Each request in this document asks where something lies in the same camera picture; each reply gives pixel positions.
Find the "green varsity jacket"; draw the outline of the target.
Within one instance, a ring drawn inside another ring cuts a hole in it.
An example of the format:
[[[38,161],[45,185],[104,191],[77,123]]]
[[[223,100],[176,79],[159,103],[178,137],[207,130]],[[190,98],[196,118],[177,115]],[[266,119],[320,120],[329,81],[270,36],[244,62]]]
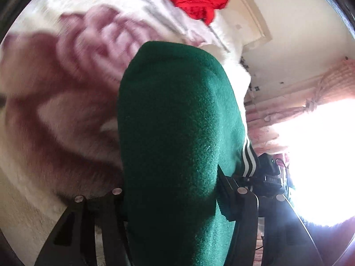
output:
[[[141,46],[118,92],[128,240],[135,265],[223,265],[234,223],[217,171],[256,168],[244,97],[250,75],[214,45]]]

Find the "pink window curtain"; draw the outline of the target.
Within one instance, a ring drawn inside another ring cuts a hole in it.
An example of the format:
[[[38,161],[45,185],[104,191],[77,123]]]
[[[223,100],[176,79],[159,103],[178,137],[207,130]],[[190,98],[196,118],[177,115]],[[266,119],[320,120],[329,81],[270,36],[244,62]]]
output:
[[[313,112],[321,105],[348,98],[354,98],[354,59],[344,59],[335,64],[318,76],[308,89],[253,102],[245,109],[248,136],[254,151],[258,156],[287,152],[279,133],[271,128],[273,125]]]

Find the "floral purple bed blanket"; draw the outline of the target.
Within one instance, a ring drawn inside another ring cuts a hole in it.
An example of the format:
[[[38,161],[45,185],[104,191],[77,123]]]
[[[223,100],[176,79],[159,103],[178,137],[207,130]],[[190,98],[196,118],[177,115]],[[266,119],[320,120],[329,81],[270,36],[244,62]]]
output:
[[[169,0],[32,0],[1,45],[2,265],[33,265],[68,201],[123,184],[116,99],[141,45],[165,40],[214,55],[244,108],[243,46]]]

